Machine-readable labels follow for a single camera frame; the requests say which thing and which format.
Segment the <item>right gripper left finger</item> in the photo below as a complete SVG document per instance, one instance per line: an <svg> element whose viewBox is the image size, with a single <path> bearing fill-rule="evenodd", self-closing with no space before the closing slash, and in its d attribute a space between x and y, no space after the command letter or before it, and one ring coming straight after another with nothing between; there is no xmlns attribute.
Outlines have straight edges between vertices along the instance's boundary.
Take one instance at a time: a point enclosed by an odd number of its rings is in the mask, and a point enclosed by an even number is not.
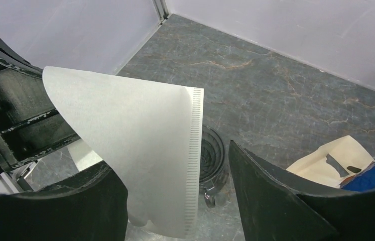
<svg viewBox="0 0 375 241"><path fill-rule="evenodd" d="M124 240L127 197L104 161L39 191L0 194L0 240Z"/></svg>

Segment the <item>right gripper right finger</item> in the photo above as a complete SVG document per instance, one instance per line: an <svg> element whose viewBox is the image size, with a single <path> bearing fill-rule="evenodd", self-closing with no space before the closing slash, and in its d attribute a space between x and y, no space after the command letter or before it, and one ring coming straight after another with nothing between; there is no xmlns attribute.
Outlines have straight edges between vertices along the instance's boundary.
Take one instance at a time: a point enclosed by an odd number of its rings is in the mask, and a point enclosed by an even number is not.
<svg viewBox="0 0 375 241"><path fill-rule="evenodd" d="M309 181L235 141L228 160L246 240L375 240L375 189Z"/></svg>

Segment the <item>dark transparent coffee dripper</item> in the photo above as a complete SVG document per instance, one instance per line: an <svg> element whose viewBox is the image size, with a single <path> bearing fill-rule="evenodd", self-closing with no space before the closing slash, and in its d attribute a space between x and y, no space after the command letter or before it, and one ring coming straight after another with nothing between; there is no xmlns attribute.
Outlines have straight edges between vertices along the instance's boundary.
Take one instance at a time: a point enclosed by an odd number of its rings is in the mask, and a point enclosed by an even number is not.
<svg viewBox="0 0 375 241"><path fill-rule="evenodd" d="M215 197L229 177L225 145L220 135L208 126L202 127L199 193L208 208L216 206Z"/></svg>

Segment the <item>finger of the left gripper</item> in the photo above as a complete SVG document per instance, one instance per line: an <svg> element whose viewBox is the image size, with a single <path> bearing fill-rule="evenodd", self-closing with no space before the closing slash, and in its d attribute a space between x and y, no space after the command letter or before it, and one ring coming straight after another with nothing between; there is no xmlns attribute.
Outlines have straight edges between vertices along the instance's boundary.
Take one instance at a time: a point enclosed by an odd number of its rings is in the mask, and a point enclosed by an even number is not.
<svg viewBox="0 0 375 241"><path fill-rule="evenodd" d="M0 174L79 139L47 96L42 72L0 38Z"/></svg>

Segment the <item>white paper coffee filter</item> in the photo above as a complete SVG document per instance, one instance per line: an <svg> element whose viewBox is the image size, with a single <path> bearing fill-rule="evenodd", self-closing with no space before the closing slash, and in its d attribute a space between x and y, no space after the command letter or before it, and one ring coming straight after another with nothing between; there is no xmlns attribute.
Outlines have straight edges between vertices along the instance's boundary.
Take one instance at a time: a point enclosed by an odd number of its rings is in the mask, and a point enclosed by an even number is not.
<svg viewBox="0 0 375 241"><path fill-rule="evenodd" d="M128 190L130 223L195 234L204 89L47 66L52 104Z"/></svg>

